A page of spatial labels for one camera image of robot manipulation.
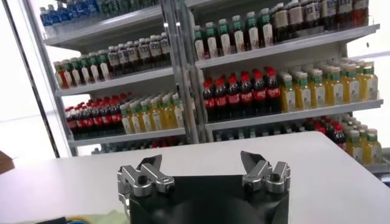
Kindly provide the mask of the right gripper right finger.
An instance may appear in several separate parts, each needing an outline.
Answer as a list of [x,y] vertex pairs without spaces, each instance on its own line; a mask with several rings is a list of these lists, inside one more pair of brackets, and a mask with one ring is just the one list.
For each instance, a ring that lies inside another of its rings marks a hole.
[[241,151],[240,155],[246,171],[242,177],[242,187],[247,192],[282,194],[290,190],[291,168],[288,163],[278,161],[273,166],[260,154]]

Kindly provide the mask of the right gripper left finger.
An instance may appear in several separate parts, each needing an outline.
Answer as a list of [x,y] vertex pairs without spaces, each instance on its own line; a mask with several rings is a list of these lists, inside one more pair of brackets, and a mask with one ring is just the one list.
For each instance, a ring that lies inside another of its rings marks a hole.
[[162,155],[141,160],[139,165],[121,166],[117,171],[118,194],[121,196],[148,197],[153,188],[162,194],[174,190],[174,177],[165,175],[161,170]]

